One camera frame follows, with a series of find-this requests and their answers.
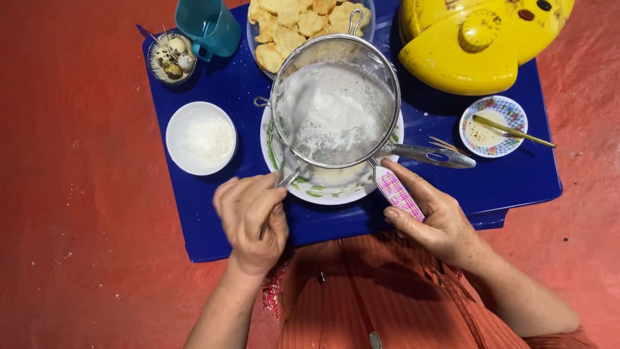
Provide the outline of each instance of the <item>woman's left hand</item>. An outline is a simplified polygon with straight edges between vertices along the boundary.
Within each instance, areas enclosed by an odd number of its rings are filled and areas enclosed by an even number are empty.
[[[231,178],[217,188],[213,205],[228,242],[233,263],[249,276],[264,276],[280,258],[288,238],[282,207],[286,188],[273,188],[277,174]]]

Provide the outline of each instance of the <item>blue plastic table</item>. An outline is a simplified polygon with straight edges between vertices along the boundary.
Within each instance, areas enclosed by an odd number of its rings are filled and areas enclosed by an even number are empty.
[[[479,97],[457,96],[430,88],[400,65],[396,57],[402,45],[397,26],[392,25],[398,4],[398,0],[377,3],[373,44],[394,62],[399,71],[404,143],[429,146],[428,135],[432,135],[465,149],[456,126],[465,108]],[[245,28],[247,5],[232,9],[232,13]],[[184,172],[166,151],[185,248],[192,262],[226,258],[231,251],[211,205],[217,186],[233,176],[247,177],[268,172],[259,141],[263,110],[254,107],[252,100],[256,96],[268,97],[272,82],[255,64],[247,46],[245,30],[243,32],[241,46],[234,56],[214,56],[209,64],[199,62],[190,80],[181,85],[161,85],[147,72],[164,144],[166,127],[173,113],[193,101],[211,102],[224,109],[239,132],[236,156],[223,171],[211,176],[199,177]],[[151,39],[144,41],[144,57],[150,44]],[[551,140],[534,60],[522,66],[515,85],[500,94],[521,104],[528,116],[528,133]],[[403,158],[401,163],[455,197],[477,229],[503,226],[505,214],[511,207],[550,201],[562,194],[556,160],[550,148],[526,140],[518,150],[505,157],[476,160],[478,165],[470,170],[454,170]],[[341,206],[319,206],[289,195],[285,199],[285,209],[291,228],[291,243],[305,245],[384,229],[383,209],[387,204],[378,191]]]

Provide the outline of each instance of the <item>yellow plastic container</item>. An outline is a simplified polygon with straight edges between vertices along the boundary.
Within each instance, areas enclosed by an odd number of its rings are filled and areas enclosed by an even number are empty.
[[[505,91],[517,68],[562,30],[574,0],[402,0],[398,55],[418,79],[442,91]]]

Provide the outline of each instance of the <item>pink plaid handle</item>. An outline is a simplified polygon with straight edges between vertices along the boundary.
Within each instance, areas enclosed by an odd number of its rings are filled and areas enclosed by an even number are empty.
[[[394,172],[382,166],[375,166],[374,182],[392,206],[409,213],[420,222],[424,221],[424,214]]]

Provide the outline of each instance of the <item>small bowl of quail eggs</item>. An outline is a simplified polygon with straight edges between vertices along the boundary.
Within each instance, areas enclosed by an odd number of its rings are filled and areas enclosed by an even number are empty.
[[[177,29],[154,35],[148,51],[149,69],[157,80],[166,85],[177,85],[187,80],[196,70],[196,56],[192,41]]]

